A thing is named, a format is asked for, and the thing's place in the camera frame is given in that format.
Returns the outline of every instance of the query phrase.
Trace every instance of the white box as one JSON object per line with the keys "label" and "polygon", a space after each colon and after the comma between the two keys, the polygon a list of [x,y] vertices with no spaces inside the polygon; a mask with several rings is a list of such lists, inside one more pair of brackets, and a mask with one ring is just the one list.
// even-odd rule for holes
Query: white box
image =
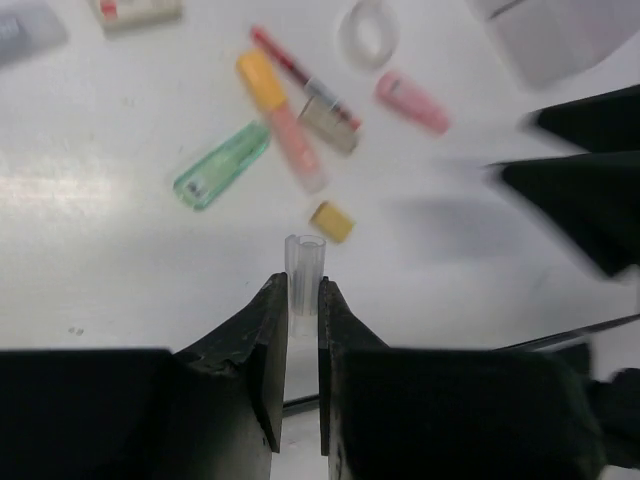
{"label": "white box", "polygon": [[107,31],[138,27],[179,18],[182,0],[90,0]]}
{"label": "white box", "polygon": [[640,30],[640,0],[472,0],[532,87],[604,60]]}

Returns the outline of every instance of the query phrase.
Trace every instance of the white surface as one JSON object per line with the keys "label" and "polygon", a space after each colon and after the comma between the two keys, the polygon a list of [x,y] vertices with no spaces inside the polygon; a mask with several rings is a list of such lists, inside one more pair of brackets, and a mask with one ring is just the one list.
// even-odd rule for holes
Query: white surface
{"label": "white surface", "polygon": [[[0,5],[9,4],[0,0]],[[482,167],[568,153],[517,131],[531,110],[637,83],[638,39],[544,94],[516,87],[465,1],[396,0],[389,67],[448,106],[435,139],[372,101],[379,75],[334,42],[340,0],[188,0],[182,22],[107,39],[84,2],[51,2],[69,43],[0,71],[0,347],[178,350],[282,271],[284,239],[321,200],[358,222],[325,272],[392,344],[493,347],[630,314],[635,287],[601,282]],[[252,22],[364,119],[353,156],[313,139],[332,173],[307,197],[276,145],[204,213],[171,192],[181,159],[257,117],[234,63]],[[304,97],[286,82],[292,105]],[[313,342],[290,347],[287,397],[313,393]]]}

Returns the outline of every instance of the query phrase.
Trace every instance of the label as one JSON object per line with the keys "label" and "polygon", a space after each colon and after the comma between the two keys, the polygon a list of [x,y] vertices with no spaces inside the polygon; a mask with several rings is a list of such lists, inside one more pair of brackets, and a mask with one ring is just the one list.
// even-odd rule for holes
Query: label
{"label": "label", "polygon": [[209,187],[207,187],[204,178],[202,178],[200,175],[194,175],[193,177],[191,177],[185,185],[185,189],[196,200],[200,200],[209,193]]}

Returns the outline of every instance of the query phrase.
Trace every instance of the yellow marker cap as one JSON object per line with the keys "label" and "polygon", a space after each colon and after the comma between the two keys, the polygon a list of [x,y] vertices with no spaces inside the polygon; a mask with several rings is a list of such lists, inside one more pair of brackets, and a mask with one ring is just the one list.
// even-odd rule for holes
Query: yellow marker cap
{"label": "yellow marker cap", "polygon": [[274,110],[287,101],[269,59],[261,50],[256,48],[240,55],[236,68],[262,110]]}

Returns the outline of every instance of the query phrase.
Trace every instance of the clear plastic tube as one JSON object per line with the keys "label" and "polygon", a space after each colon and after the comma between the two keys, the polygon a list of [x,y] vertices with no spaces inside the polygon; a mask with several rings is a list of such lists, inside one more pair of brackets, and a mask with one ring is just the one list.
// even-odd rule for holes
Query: clear plastic tube
{"label": "clear plastic tube", "polygon": [[317,334],[318,291],[324,275],[326,242],[312,235],[285,240],[285,271],[289,277],[289,332],[292,337]]}

